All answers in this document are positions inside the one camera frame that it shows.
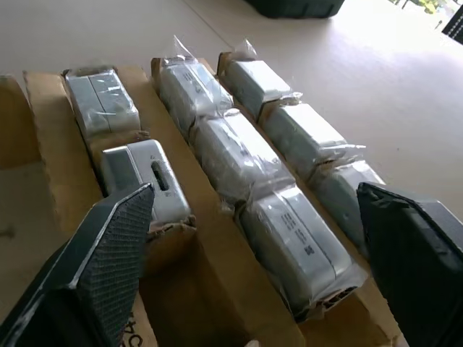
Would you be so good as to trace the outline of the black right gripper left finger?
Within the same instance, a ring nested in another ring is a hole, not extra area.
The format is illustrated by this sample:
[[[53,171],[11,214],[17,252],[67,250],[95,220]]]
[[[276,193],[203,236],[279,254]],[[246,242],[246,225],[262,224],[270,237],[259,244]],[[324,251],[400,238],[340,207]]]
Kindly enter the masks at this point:
[[[88,211],[1,324],[2,346],[119,346],[143,272],[155,192],[140,184]]]

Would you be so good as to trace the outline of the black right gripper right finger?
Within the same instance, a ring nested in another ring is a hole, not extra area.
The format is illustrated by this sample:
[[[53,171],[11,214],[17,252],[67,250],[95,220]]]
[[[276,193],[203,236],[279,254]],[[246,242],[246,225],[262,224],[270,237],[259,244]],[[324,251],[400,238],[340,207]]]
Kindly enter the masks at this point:
[[[375,282],[410,346],[462,345],[462,222],[438,200],[357,188]]]

